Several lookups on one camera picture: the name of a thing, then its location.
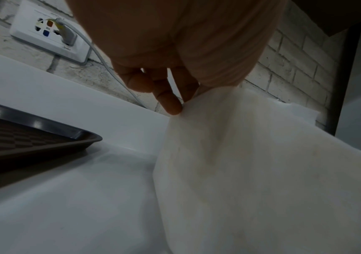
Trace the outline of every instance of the power strip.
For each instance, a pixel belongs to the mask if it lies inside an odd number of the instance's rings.
[[[80,36],[77,37],[73,46],[63,43],[55,23],[48,20],[59,17],[61,16],[35,3],[23,0],[10,28],[10,34],[46,51],[79,64],[85,64],[90,54],[90,46]],[[66,21],[86,35],[80,25],[69,20]]]

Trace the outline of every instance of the hand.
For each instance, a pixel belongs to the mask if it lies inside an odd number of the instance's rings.
[[[152,92],[172,115],[182,99],[238,85],[258,61],[286,0],[67,0],[128,88]]]

